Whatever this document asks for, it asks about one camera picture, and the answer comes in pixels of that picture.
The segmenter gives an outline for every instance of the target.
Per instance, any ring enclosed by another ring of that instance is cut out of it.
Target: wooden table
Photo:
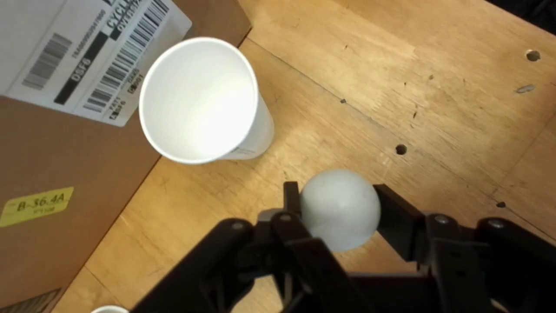
[[[285,179],[302,186],[332,167],[385,183],[422,213],[467,226],[502,216],[554,244],[552,35],[481,0],[241,6],[253,25],[241,51],[274,117],[273,146],[250,162],[160,160],[57,313],[132,308],[217,221],[255,221],[281,204]],[[356,272],[413,270],[379,235],[339,259]],[[278,308],[260,280],[236,312]]]

